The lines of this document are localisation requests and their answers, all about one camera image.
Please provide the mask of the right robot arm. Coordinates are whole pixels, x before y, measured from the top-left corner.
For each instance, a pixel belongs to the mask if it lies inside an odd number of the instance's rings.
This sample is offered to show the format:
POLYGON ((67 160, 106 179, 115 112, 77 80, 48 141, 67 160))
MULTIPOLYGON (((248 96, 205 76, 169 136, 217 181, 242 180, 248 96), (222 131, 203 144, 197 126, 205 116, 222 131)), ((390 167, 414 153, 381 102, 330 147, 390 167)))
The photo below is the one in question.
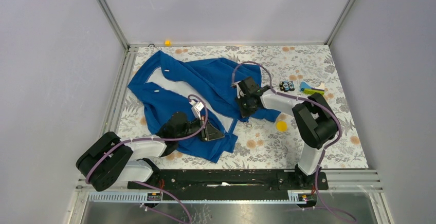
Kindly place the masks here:
POLYGON ((325 149, 340 138, 342 131, 325 98, 315 93, 307 98, 275 91, 270 86, 261 87, 247 77, 233 83, 237 90, 236 102, 243 118, 253 116, 262 109, 277 110, 292 115, 304 142, 297 164, 295 182, 299 188, 308 189, 315 183, 315 173, 325 155, 325 149))

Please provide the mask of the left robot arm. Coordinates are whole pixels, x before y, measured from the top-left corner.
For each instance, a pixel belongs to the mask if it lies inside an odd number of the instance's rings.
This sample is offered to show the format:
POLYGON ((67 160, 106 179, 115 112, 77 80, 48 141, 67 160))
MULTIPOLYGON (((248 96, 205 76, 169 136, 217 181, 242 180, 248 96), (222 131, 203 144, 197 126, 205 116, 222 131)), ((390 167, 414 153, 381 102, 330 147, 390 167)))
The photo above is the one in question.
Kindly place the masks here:
POLYGON ((152 189, 159 184, 160 176, 148 159, 172 153, 180 141, 193 138, 209 145, 224 137, 224 132, 206 121, 205 116, 196 115, 189 121, 185 113, 175 112, 156 137, 122 141, 114 132, 103 134, 79 157, 76 168, 98 192, 128 181, 140 181, 152 189))

